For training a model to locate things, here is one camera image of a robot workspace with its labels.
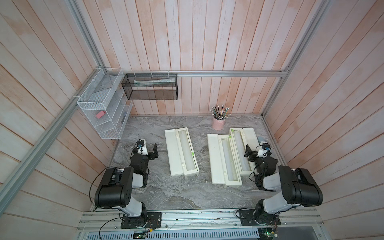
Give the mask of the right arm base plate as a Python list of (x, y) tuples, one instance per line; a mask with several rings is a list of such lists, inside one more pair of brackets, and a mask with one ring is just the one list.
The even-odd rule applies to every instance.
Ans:
[(271, 215), (268, 213), (258, 213), (256, 210), (239, 209), (236, 211), (235, 216), (241, 221), (244, 227), (249, 226), (279, 226), (281, 220), (278, 215)]

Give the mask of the cream dispenser lid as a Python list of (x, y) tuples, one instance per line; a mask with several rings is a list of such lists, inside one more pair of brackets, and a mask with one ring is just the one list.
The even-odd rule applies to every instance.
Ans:
[(247, 145), (249, 145), (252, 151), (257, 152), (259, 150), (260, 143), (254, 128), (243, 128), (243, 132), (245, 134)]
[(208, 147), (211, 166), (211, 177), (214, 185), (223, 185), (225, 183), (222, 157), (219, 147), (218, 135), (208, 134)]

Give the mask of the cream dispenser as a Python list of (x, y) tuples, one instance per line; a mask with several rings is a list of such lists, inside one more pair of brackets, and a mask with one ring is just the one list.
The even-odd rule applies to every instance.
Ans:
[(176, 139), (179, 148), (181, 166), (185, 178), (198, 176), (200, 169), (197, 163), (188, 128), (176, 129)]
[(242, 179), (234, 140), (231, 135), (218, 135), (218, 142), (224, 173), (224, 187), (238, 188), (242, 185)]

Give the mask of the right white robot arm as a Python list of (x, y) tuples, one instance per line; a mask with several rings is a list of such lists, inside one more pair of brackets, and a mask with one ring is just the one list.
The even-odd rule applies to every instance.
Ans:
[(259, 225), (280, 222), (280, 213), (297, 207), (319, 206), (323, 202), (323, 193), (307, 169), (292, 169), (278, 166), (278, 160), (271, 157), (267, 150), (264, 154), (253, 151), (246, 145), (244, 157), (255, 163), (251, 175), (259, 190), (276, 192), (268, 199), (261, 199), (253, 212), (255, 222)]

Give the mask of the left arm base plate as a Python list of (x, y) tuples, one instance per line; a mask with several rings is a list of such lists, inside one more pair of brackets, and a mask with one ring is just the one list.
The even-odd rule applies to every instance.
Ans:
[(161, 212), (143, 213), (140, 217), (123, 217), (121, 229), (159, 229), (162, 223)]

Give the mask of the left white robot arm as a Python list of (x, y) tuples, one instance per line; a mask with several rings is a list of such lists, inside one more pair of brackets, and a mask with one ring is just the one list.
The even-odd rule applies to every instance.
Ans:
[(149, 161), (159, 157), (157, 144), (148, 152), (144, 140), (139, 139), (130, 157), (130, 165), (126, 168), (107, 167), (96, 190), (94, 206), (101, 209), (117, 209), (125, 219), (145, 222), (147, 210), (145, 204), (132, 195), (133, 189), (145, 188), (149, 177)]

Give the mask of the thin plastic wrap roll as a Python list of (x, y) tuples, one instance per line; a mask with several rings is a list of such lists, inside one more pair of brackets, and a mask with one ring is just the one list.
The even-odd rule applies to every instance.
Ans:
[(197, 171), (197, 167), (194, 159), (194, 151), (192, 149), (192, 143), (187, 128), (178, 131), (179, 139), (181, 143), (184, 165), (188, 174)]

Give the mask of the thick plastic wrap roll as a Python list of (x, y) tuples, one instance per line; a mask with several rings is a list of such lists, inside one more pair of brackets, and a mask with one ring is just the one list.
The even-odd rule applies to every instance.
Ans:
[(232, 156), (229, 140), (222, 139), (222, 146), (224, 151), (228, 179), (230, 182), (237, 181), (238, 177), (237, 177), (235, 165), (233, 162), (233, 156)]

